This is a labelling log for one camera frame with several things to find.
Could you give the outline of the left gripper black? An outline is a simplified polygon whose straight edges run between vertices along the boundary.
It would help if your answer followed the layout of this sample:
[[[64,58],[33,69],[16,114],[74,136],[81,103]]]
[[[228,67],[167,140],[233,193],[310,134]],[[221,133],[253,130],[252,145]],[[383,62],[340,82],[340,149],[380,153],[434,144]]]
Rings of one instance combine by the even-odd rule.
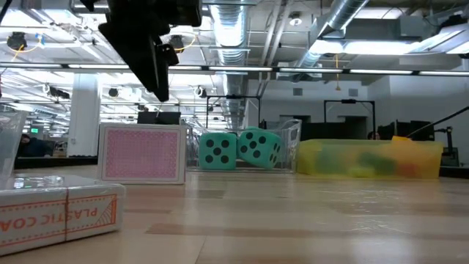
[[[174,47],[156,45],[150,33],[140,26],[168,28],[157,11],[158,0],[107,0],[107,23],[98,26],[122,60],[147,91],[160,102],[169,99],[168,66],[179,64]]]

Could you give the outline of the purple playing card deck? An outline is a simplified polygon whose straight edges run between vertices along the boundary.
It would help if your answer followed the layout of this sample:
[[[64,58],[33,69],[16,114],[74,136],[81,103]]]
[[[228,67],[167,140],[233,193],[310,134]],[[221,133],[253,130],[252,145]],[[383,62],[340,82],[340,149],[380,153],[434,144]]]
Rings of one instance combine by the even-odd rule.
[[[100,180],[135,185],[185,182],[185,126],[102,123],[99,136]]]

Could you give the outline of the teal foam dice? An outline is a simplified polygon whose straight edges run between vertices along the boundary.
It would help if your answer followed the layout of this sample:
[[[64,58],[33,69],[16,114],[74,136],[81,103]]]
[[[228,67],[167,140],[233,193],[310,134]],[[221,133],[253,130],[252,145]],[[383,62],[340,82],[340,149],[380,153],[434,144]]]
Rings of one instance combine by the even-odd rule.
[[[199,141],[199,166],[205,170],[234,170],[237,137],[233,133],[203,133]]]
[[[243,131],[237,138],[237,155],[241,160],[263,169],[273,169],[281,160],[282,138],[262,129]]]

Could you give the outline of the orange playing card deck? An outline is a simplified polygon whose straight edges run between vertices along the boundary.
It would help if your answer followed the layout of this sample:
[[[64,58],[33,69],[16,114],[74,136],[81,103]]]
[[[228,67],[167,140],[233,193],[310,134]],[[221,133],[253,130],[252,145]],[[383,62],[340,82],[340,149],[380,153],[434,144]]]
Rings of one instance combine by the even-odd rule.
[[[120,230],[125,187],[79,176],[9,179],[0,189],[0,256]]]

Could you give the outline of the red small brick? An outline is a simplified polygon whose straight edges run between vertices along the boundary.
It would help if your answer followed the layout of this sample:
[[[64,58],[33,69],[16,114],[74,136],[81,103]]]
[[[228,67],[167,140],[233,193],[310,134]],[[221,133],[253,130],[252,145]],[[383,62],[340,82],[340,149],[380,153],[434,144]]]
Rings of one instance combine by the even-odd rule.
[[[400,177],[406,178],[419,178],[419,168],[415,164],[398,164],[396,168],[396,174]]]

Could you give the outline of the black desk monitor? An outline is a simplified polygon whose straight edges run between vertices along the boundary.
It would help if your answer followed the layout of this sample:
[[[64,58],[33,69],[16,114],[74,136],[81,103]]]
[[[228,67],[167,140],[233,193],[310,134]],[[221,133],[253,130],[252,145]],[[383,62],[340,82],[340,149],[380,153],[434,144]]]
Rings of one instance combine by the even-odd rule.
[[[150,125],[179,125],[180,112],[174,111],[141,111],[138,114],[138,124]]]
[[[434,141],[435,131],[434,127],[431,126],[431,122],[411,120],[409,122],[396,123],[397,135],[408,137],[413,141]]]

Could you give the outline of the white square pillar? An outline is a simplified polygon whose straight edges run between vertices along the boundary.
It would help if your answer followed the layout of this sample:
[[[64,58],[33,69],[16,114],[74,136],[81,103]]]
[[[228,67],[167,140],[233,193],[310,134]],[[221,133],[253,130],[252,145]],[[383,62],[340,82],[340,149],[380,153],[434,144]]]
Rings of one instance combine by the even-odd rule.
[[[67,143],[69,157],[97,155],[101,95],[98,74],[74,74]]]

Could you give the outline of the long ceiling light strip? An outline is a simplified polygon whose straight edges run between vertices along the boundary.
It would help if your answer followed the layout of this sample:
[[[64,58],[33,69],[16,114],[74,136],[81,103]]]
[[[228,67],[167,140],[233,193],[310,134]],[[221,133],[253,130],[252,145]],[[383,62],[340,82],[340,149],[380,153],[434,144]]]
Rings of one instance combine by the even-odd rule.
[[[127,65],[105,64],[52,64],[52,63],[21,63],[0,62],[0,68],[37,69],[37,70],[94,70],[97,72],[130,72]],[[249,67],[249,66],[206,66],[206,65],[176,65],[170,66],[171,73],[179,72],[222,72],[222,73],[321,73],[345,75],[377,75],[377,76],[440,76],[440,77],[469,77],[469,71],[453,70],[377,70],[377,69],[349,69],[349,68],[302,68],[302,67]]]

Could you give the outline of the clear wavy plastic bin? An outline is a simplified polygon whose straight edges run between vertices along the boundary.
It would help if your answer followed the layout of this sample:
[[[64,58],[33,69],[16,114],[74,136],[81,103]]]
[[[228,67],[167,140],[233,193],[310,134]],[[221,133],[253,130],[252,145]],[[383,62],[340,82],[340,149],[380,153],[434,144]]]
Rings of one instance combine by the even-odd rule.
[[[221,129],[206,128],[194,118],[185,118],[182,123],[187,128],[186,139],[186,168],[191,171],[217,171],[217,172],[235,172],[235,171],[263,171],[263,172],[294,172],[296,170],[297,152],[300,144],[301,121],[288,120],[274,129],[264,129],[257,127],[247,127],[241,129]],[[199,166],[199,141],[203,133],[233,133],[237,138],[246,130],[262,129],[276,133],[282,138],[283,147],[281,150],[281,160],[273,169],[263,169],[253,166],[240,158],[236,160],[234,170],[205,170]]]

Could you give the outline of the clear rectangular plastic container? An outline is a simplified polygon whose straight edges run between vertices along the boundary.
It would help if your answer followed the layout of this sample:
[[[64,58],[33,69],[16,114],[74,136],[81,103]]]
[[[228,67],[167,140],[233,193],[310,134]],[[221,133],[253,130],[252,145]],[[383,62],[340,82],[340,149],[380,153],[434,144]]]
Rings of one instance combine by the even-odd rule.
[[[27,115],[25,111],[0,112],[0,181],[12,174]]]

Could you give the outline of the yellow translucent tray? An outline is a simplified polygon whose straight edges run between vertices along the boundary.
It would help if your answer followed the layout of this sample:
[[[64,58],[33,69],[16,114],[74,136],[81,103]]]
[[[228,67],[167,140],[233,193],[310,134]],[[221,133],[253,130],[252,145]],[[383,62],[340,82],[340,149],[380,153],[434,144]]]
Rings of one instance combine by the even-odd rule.
[[[415,164],[419,178],[378,175],[374,169],[358,163],[361,153],[392,158],[398,164]],[[439,177],[443,144],[440,142],[393,142],[391,140],[310,139],[298,148],[297,172],[324,177],[371,179],[425,179]]]

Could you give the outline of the thin black slanted rod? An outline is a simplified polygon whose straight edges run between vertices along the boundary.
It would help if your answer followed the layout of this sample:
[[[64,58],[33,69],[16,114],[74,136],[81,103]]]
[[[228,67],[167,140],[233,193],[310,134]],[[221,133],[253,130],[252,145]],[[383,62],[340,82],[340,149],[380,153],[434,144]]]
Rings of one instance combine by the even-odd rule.
[[[466,106],[466,107],[464,107],[464,108],[462,108],[462,109],[460,109],[460,110],[454,112],[453,114],[450,114],[450,115],[448,115],[448,116],[446,116],[446,117],[444,117],[444,118],[442,118],[442,119],[439,119],[439,120],[437,120],[437,121],[435,121],[435,122],[432,122],[432,123],[430,123],[430,124],[427,124],[427,125],[425,125],[425,126],[419,128],[419,129],[417,129],[417,130],[414,130],[414,131],[412,131],[410,134],[406,135],[406,137],[407,137],[407,138],[411,138],[414,134],[420,133],[421,131],[424,131],[424,130],[426,130],[427,128],[432,127],[432,126],[434,126],[434,125],[441,124],[442,122],[445,122],[445,121],[447,121],[447,120],[450,120],[450,119],[452,119],[452,118],[454,118],[454,117],[456,117],[456,116],[458,116],[458,115],[460,115],[460,114],[462,114],[462,113],[464,113],[464,112],[466,112],[466,111],[469,111],[469,106]]]

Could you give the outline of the black background stand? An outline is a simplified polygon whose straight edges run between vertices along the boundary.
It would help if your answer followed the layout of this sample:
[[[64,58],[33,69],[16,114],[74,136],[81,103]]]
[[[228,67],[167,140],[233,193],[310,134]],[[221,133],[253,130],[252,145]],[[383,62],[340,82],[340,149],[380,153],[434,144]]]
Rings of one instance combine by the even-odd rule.
[[[441,166],[459,167],[459,152],[458,149],[453,145],[452,131],[453,128],[451,126],[436,130],[436,132],[444,133],[447,140],[447,146],[443,148],[440,162]]]

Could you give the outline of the silver ceiling duct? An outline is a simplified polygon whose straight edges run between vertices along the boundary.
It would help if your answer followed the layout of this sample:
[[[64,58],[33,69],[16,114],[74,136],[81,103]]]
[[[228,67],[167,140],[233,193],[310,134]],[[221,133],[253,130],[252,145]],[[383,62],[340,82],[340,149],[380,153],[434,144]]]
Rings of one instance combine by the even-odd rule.
[[[234,0],[218,0],[218,4],[210,5],[219,65],[245,66],[247,7],[231,1]]]
[[[298,60],[296,67],[313,67],[327,51],[319,48],[320,39],[330,33],[340,33],[342,38],[347,26],[368,4],[369,0],[333,0],[330,11],[314,19],[309,31],[310,47]]]

